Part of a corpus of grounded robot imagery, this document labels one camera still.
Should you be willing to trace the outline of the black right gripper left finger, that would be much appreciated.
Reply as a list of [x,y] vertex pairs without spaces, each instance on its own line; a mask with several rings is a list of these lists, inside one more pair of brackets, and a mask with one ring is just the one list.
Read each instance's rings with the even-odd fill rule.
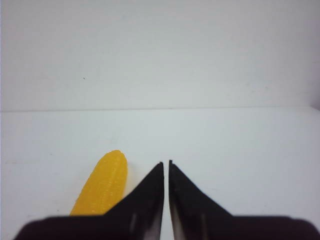
[[27,223],[18,240],[158,240],[164,205],[164,166],[103,215],[55,216]]

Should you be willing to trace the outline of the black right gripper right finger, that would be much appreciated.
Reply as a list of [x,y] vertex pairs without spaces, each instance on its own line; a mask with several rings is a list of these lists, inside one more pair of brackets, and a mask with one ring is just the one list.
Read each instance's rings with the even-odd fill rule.
[[287,216],[232,215],[204,194],[172,161],[168,199],[176,240],[318,240],[310,222]]

